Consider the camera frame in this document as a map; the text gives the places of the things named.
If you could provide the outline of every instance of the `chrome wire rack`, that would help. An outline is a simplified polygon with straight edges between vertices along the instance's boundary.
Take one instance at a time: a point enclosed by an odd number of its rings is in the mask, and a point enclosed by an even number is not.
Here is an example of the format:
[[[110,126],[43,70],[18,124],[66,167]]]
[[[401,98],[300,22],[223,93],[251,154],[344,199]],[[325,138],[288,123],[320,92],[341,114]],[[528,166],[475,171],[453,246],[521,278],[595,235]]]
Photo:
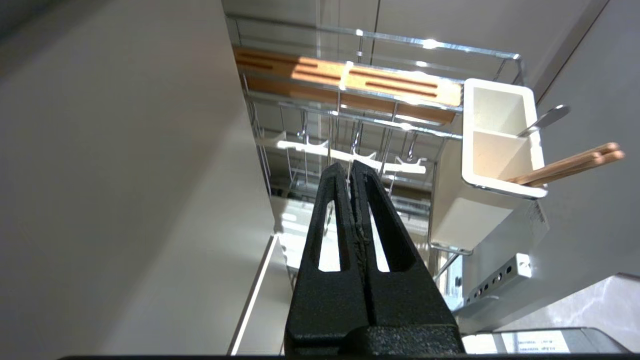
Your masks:
[[[524,62],[516,53],[450,44],[435,39],[409,38],[361,29],[315,26],[274,19],[227,14],[232,43],[238,47],[267,50],[322,60],[353,62],[358,66],[392,72],[420,72],[462,84],[480,78],[517,85],[525,84]],[[427,219],[433,176],[444,141],[459,141],[451,125],[397,114],[399,104],[410,103],[388,94],[364,92],[338,86],[293,80],[333,90],[333,103],[294,99],[250,90],[248,76],[265,76],[239,70],[243,91],[258,144],[265,183],[272,195],[313,201],[322,169],[337,159],[332,152],[346,152],[381,162],[378,171],[398,212]],[[393,112],[365,111],[341,102],[341,94],[357,94],[394,103]],[[438,103],[420,107],[447,110],[460,121],[463,109]],[[269,139],[322,145],[326,154],[296,151],[292,147],[265,145]],[[424,166],[424,172],[385,171],[392,163]],[[423,244],[457,255],[469,252],[437,244]]]

